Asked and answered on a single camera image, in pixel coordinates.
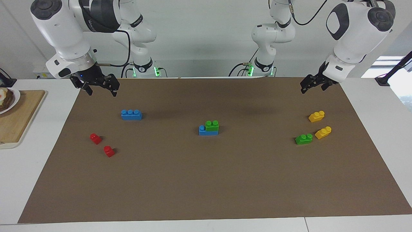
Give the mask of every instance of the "white plate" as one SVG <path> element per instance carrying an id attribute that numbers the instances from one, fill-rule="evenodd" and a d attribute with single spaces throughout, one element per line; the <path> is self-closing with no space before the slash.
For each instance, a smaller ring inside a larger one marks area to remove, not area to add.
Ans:
<path id="1" fill-rule="evenodd" d="M 7 111 L 9 111 L 11 108 L 13 108 L 16 104 L 17 104 L 17 102 L 20 100 L 20 91 L 18 91 L 17 89 L 14 89 L 14 88 L 8 88 L 10 91 L 12 91 L 13 92 L 13 94 L 14 94 L 14 96 L 13 96 L 13 102 L 12 102 L 12 104 L 10 105 L 10 107 L 9 108 L 7 108 L 7 109 L 5 109 L 5 110 L 3 110 L 3 111 L 0 111 L 0 114 L 2 114 L 2 113 L 6 113 Z"/>

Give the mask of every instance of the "yellow block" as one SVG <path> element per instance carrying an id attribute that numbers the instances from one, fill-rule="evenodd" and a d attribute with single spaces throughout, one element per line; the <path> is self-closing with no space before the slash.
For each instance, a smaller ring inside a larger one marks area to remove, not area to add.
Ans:
<path id="1" fill-rule="evenodd" d="M 319 130 L 318 132 L 316 132 L 315 136 L 319 140 L 321 138 L 324 138 L 324 137 L 328 136 L 331 132 L 332 132 L 332 128 L 330 126 L 327 126 L 323 129 Z"/>
<path id="2" fill-rule="evenodd" d="M 315 112 L 309 116 L 309 120 L 311 123 L 317 122 L 322 120 L 325 117 L 325 112 L 322 110 L 319 112 Z"/>

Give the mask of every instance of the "building block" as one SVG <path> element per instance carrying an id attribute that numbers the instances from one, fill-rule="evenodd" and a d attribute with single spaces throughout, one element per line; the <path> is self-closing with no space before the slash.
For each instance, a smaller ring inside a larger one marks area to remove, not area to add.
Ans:
<path id="1" fill-rule="evenodd" d="M 102 139 L 98 136 L 98 135 L 96 135 L 95 133 L 93 133 L 93 134 L 91 134 L 90 135 L 90 139 L 94 142 L 94 144 L 99 144 L 101 141 L 102 141 Z"/>
<path id="2" fill-rule="evenodd" d="M 115 154 L 115 152 L 113 151 L 113 149 L 110 146 L 104 147 L 104 152 L 106 153 L 106 155 L 109 158 L 112 157 Z"/>
<path id="3" fill-rule="evenodd" d="M 205 123 L 206 131 L 219 131 L 219 122 L 217 120 L 206 121 Z"/>
<path id="4" fill-rule="evenodd" d="M 316 132 L 315 136 L 319 140 L 321 138 L 324 138 L 324 137 L 328 136 L 331 132 L 332 132 L 332 128 L 330 126 L 327 126 L 323 129 L 319 130 L 318 132 Z"/>
<path id="5" fill-rule="evenodd" d="M 322 110 L 319 112 L 315 112 L 309 116 L 309 120 L 311 123 L 317 122 L 322 120 L 325 117 L 325 112 Z"/>
<path id="6" fill-rule="evenodd" d="M 301 135 L 295 139 L 297 145 L 309 144 L 313 141 L 313 135 Z"/>
<path id="7" fill-rule="evenodd" d="M 126 121 L 142 120 L 142 113 L 139 110 L 122 110 L 122 119 Z"/>
<path id="8" fill-rule="evenodd" d="M 206 131 L 206 127 L 204 125 L 199 126 L 199 135 L 201 136 L 208 136 L 208 135 L 218 135 L 219 131 Z"/>

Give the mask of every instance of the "yellow toy brick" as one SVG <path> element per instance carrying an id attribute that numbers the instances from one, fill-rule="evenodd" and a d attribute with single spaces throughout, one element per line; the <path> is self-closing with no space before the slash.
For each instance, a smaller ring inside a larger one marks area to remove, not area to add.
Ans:
<path id="1" fill-rule="evenodd" d="M 323 128 L 322 130 L 319 130 L 318 132 L 316 132 L 315 136 L 319 140 L 321 138 L 328 136 L 331 132 L 332 132 L 332 128 L 330 126 L 327 126 Z"/>
<path id="2" fill-rule="evenodd" d="M 309 120 L 311 123 L 317 122 L 322 120 L 325 117 L 325 112 L 322 110 L 319 112 L 315 112 L 309 116 Z"/>

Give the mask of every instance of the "blue block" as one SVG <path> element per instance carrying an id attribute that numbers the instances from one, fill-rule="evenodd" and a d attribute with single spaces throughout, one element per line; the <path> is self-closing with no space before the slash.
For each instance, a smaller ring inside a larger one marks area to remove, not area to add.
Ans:
<path id="1" fill-rule="evenodd" d="M 201 136 L 208 136 L 208 135 L 218 135 L 219 131 L 206 131 L 206 127 L 204 125 L 199 126 L 199 135 Z"/>
<path id="2" fill-rule="evenodd" d="M 142 120 L 142 113 L 139 110 L 122 110 L 122 119 L 131 120 Z"/>

